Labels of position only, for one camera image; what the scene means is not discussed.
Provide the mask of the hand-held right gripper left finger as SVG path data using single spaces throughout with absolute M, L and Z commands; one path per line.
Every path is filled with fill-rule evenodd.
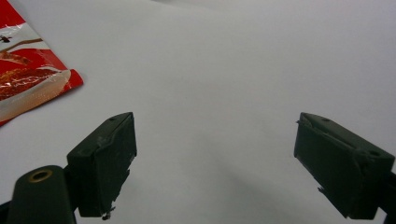
M 105 217 L 112 211 L 136 155 L 132 112 L 106 119 L 68 153 L 82 217 Z

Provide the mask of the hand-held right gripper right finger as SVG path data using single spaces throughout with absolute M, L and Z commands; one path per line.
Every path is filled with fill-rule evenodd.
M 343 217 L 396 220 L 396 157 L 338 123 L 303 112 L 294 157 Z

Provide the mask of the red snack packet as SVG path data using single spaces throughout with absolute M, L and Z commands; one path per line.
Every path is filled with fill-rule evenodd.
M 0 126 L 83 84 L 8 0 L 0 0 Z

